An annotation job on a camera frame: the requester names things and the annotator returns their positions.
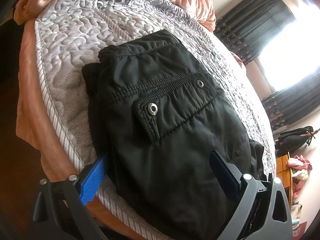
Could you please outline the black pants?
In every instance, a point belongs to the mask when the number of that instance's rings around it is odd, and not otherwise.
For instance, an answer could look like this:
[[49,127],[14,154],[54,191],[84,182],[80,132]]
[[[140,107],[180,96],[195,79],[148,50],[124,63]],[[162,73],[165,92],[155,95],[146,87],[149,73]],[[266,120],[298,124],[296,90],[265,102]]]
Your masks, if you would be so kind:
[[98,57],[82,68],[89,127],[117,193],[172,239],[214,239],[233,204],[210,168],[210,153],[258,179],[263,146],[172,33],[108,46]]

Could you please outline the black bag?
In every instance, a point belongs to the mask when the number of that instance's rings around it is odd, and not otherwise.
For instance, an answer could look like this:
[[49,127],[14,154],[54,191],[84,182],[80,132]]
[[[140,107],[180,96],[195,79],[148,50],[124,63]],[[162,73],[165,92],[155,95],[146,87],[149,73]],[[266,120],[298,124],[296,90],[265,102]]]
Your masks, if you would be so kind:
[[314,134],[315,132],[312,126],[305,126],[280,133],[280,136],[275,142],[276,156],[281,157],[288,153],[292,154],[303,145],[309,146]]

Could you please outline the dark window curtain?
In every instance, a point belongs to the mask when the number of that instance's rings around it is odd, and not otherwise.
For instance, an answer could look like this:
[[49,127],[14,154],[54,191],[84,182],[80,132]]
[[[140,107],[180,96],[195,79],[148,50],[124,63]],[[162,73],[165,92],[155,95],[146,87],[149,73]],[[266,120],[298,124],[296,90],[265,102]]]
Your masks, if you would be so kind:
[[242,0],[216,23],[215,35],[240,58],[272,130],[319,107],[319,11],[297,18],[283,0]]

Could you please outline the pink cloth on shelf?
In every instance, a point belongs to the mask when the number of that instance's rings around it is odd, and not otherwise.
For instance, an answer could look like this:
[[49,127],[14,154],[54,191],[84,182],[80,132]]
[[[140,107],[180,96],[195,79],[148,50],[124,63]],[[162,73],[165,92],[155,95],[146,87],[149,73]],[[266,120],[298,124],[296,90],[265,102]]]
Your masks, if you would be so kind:
[[312,164],[302,155],[296,155],[293,158],[288,159],[287,167],[291,168],[292,171],[293,199],[296,199],[309,179],[312,171]]

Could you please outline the grey quilted bed cover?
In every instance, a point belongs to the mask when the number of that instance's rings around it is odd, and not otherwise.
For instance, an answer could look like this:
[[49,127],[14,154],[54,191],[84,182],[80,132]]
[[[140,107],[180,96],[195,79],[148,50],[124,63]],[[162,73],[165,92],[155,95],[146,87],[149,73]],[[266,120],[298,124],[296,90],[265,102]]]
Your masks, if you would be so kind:
[[[81,172],[97,158],[106,158],[97,155],[93,144],[82,68],[99,62],[99,52],[108,46],[161,30],[178,38],[204,66],[224,91],[248,137],[263,146],[263,174],[255,179],[266,181],[267,173],[274,171],[271,132],[245,71],[212,33],[167,0],[53,0],[36,20],[42,96],[71,162]],[[140,217],[117,193],[107,174],[95,196],[116,218],[146,238],[172,239]]]

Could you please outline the orange wooden shelf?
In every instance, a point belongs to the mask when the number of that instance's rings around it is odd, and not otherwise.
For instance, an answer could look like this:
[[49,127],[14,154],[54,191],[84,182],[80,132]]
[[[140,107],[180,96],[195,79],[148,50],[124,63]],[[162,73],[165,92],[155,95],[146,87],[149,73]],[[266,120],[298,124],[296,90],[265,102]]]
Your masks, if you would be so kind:
[[287,162],[290,158],[289,153],[281,157],[276,158],[277,165],[277,177],[280,178],[284,190],[286,192],[289,206],[292,206],[293,201],[293,180],[292,180],[292,168],[287,166]]

